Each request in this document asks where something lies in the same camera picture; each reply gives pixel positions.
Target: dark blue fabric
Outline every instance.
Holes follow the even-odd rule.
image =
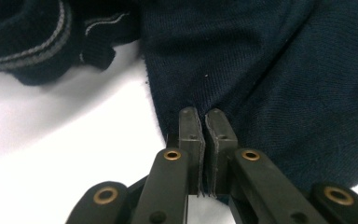
[[[358,183],[358,1],[143,1],[159,125],[217,107],[300,188]]]

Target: white table surface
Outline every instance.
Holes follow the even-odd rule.
[[[90,187],[149,173],[164,141],[138,45],[116,48],[104,72],[74,67],[45,86],[0,73],[0,224],[64,223]],[[234,220],[220,202],[190,197],[188,223]]]

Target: navy knit garment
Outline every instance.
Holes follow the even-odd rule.
[[[358,183],[358,1],[142,1],[159,125],[223,110],[302,189]]]

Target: white background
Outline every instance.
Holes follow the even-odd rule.
[[[0,73],[0,224],[64,223],[90,187],[149,173],[164,141],[137,49],[41,87]],[[190,197],[188,223],[234,221],[218,201]]]

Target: knit fabric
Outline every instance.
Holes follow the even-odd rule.
[[[142,1],[163,134],[223,110],[302,189],[358,183],[358,1]]]
[[[0,0],[0,71],[40,85],[74,64],[106,69],[115,57],[112,47],[139,37],[139,18],[129,4],[90,2]]]

